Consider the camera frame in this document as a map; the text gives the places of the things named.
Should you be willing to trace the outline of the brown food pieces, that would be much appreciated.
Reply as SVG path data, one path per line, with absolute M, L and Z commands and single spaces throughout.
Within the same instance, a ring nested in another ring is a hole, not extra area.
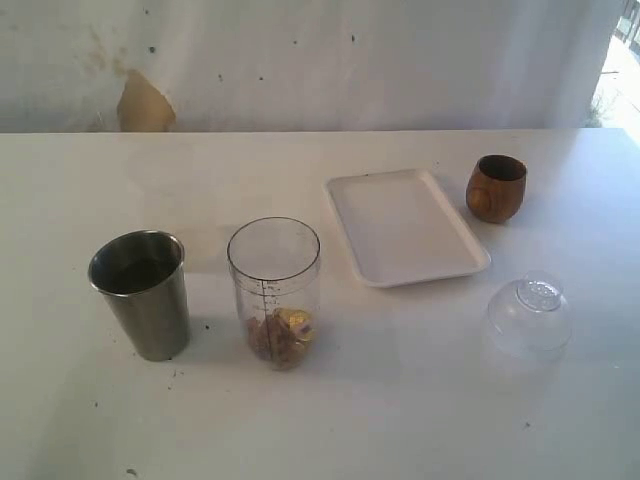
M 278 370 L 298 366 L 315 335 L 312 315 L 299 309 L 279 307 L 263 320 L 250 318 L 246 326 L 251 350 Z

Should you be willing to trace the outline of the stainless steel cup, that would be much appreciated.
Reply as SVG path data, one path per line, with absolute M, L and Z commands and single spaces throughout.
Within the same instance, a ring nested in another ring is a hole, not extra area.
M 189 343 L 184 261 L 175 236 L 139 230 L 111 240 L 89 262 L 89 283 L 148 361 L 171 360 Z

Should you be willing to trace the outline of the brown wooden cup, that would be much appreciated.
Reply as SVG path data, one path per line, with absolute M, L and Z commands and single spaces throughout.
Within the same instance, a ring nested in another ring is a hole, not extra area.
M 527 167 L 506 155 L 483 156 L 466 187 L 471 213 L 484 222 L 502 224 L 520 209 L 526 191 Z

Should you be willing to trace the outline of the clear plastic shaker cup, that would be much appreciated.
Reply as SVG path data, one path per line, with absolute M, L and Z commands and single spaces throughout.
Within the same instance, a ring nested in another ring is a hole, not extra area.
M 226 255 L 247 344 L 246 321 L 279 307 L 309 312 L 316 334 L 321 243 L 315 230 L 284 216 L 256 219 L 236 230 Z

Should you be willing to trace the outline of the white rectangular tray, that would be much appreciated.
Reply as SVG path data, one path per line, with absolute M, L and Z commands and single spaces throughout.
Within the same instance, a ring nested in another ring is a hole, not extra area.
M 491 263 L 426 169 L 336 177 L 324 188 L 356 275 L 370 287 L 464 277 Z

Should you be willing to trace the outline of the clear plastic dome lid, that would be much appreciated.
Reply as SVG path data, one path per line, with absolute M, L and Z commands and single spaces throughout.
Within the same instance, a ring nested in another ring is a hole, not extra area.
M 560 358 L 572 335 L 562 282 L 542 270 L 503 285 L 489 300 L 486 319 L 498 350 L 531 362 Z

